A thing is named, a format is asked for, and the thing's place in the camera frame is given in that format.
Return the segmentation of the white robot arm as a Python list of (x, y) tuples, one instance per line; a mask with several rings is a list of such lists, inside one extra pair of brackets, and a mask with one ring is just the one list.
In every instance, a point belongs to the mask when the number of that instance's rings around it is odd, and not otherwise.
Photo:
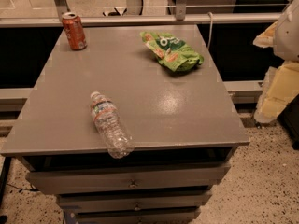
[(263, 93), (254, 113), (257, 122), (270, 123), (299, 94), (299, 0), (293, 0), (253, 44), (272, 48), (283, 60), (279, 68), (270, 67), (266, 72)]

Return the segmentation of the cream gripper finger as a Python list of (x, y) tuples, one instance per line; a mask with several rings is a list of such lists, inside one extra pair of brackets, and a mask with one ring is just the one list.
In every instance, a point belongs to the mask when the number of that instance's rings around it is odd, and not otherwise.
[(263, 81), (254, 119), (259, 123), (275, 120), (299, 94), (299, 62), (284, 62), (279, 68), (270, 67)]
[(272, 48), (274, 44), (274, 36), (277, 22), (275, 21), (267, 27), (261, 34), (257, 35), (253, 40), (253, 44), (260, 48)]

